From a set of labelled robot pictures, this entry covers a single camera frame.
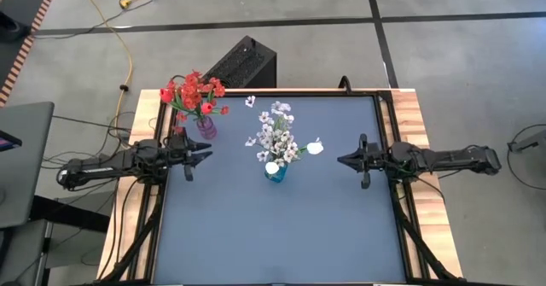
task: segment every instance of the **flower bouquet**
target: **flower bouquet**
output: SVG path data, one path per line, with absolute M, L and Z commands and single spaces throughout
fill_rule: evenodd
M 207 140 L 216 137 L 217 131 L 209 114 L 227 114 L 228 106 L 216 108 L 216 97 L 225 95 L 225 88 L 217 78 L 211 78 L 208 84 L 201 77 L 201 73 L 193 71 L 186 77 L 176 75 L 171 78 L 167 87 L 160 90 L 161 101 L 169 103 L 178 110 L 177 120 L 184 122 L 188 115 L 195 116 L 197 128 L 202 137 Z M 174 79 L 184 79 L 178 85 Z
M 250 96 L 245 104 L 252 108 L 255 98 Z M 256 138 L 249 137 L 245 143 L 246 146 L 257 145 L 263 149 L 256 156 L 259 161 L 267 162 L 265 176 L 276 183 L 284 179 L 288 164 L 301 160 L 305 152 L 317 155 L 324 149 L 319 138 L 313 143 L 298 148 L 294 136 L 290 133 L 291 124 L 294 121 L 293 115 L 288 114 L 291 109 L 287 103 L 273 103 L 271 114 L 264 111 L 258 117 L 262 123 L 262 130 L 256 134 L 258 141 Z

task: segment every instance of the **metal leg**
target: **metal leg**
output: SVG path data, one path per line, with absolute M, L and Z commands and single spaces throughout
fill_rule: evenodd
M 543 146 L 546 144 L 546 130 L 540 131 L 539 133 L 536 133 L 530 137 L 526 137 L 519 142 L 509 143 L 508 148 L 511 152 L 520 152 L 523 149 L 535 147 L 541 144 Z
M 76 226 L 90 231 L 106 233 L 110 217 L 53 201 L 42 196 L 34 196 L 30 220 L 46 219 L 52 223 Z

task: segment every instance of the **blue table surface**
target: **blue table surface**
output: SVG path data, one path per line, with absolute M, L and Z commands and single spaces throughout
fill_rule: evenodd
M 320 137 L 324 151 L 288 167 L 279 184 L 264 176 L 257 146 L 258 115 L 279 100 L 292 106 L 295 142 Z M 371 97 L 222 98 L 213 155 L 187 182 L 171 169 L 161 222 L 154 283 L 403 282 L 404 269 L 386 177 L 336 161 L 356 150 L 361 133 L 379 142 Z M 204 141 L 193 121 L 195 141 Z

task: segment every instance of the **table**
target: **table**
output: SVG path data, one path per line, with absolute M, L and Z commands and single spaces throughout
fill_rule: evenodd
M 342 89 L 261 89 L 261 91 L 275 92 L 275 91 L 313 91 L 313 92 L 326 92 L 326 91 L 338 91 L 342 92 Z M 354 91 L 380 91 L 382 89 L 359 89 Z M 252 92 L 255 89 L 237 89 L 228 90 L 230 92 Z M 398 129 L 400 131 L 400 137 L 403 141 L 413 143 L 420 147 L 427 147 L 428 140 L 425 128 L 423 125 L 421 111 L 419 109 L 419 103 L 414 90 L 390 90 L 394 110 L 398 119 Z M 143 90 L 139 99 L 139 103 L 136 109 L 135 121 L 133 123 L 133 129 L 131 133 L 130 142 L 135 142 L 144 138 L 152 138 L 154 136 L 155 120 L 158 117 L 158 110 L 160 109 L 159 94 L 157 90 Z M 381 108 L 383 112 L 383 120 L 386 125 L 386 138 L 389 143 L 392 142 L 394 135 L 391 132 L 389 115 L 387 108 Z M 160 119 L 160 127 L 162 137 L 166 137 L 169 125 L 171 125 L 171 119 L 169 118 L 169 112 L 167 110 L 164 119 Z M 423 175 L 426 181 L 439 186 L 438 180 L 434 175 Z M 117 194 L 117 202 L 121 204 L 125 199 L 125 195 L 129 186 L 134 178 L 122 178 L 119 183 L 119 192 Z M 123 254 L 125 250 L 131 245 L 135 231 L 137 229 L 137 221 L 139 220 L 139 212 L 142 205 L 142 196 L 144 195 L 144 187 L 141 185 L 133 188 L 128 195 L 128 201 L 125 206 L 124 215 L 124 230 L 121 238 L 120 253 Z M 417 218 L 420 223 L 421 235 L 430 249 L 436 254 L 440 261 L 442 261 L 445 267 L 457 276 L 461 276 L 461 269 L 458 263 L 456 255 L 455 245 L 450 232 L 449 221 L 445 212 L 444 203 L 436 192 L 425 184 L 415 182 L 411 186 L 413 192 L 413 200 L 415 202 Z M 154 202 L 155 188 L 152 188 L 150 202 Z M 148 214 L 150 214 L 151 206 L 148 207 Z M 118 206 L 116 227 L 119 230 L 119 222 L 121 218 L 120 206 Z M 106 265 L 107 258 L 110 255 L 110 248 L 112 247 L 113 239 L 113 219 L 110 219 L 110 227 L 107 234 L 106 243 L 103 250 L 102 261 L 100 269 Z M 420 277 L 421 272 L 418 266 L 417 253 L 415 247 L 407 237 L 410 263 L 412 266 L 412 275 L 414 277 Z M 142 245 L 141 253 L 138 260 L 130 272 L 130 277 L 145 277 L 150 276 L 150 272 L 145 272 L 146 261 L 149 258 L 155 256 L 155 251 L 148 251 L 148 239 Z M 116 257 L 117 240 L 114 243 L 113 258 Z M 112 269 L 113 262 L 107 265 L 106 272 Z

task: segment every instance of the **purple vase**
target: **purple vase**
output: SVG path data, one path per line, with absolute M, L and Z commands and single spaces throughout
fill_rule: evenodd
M 197 129 L 206 140 L 212 140 L 216 137 L 216 126 L 209 116 L 204 116 L 202 120 L 197 120 Z

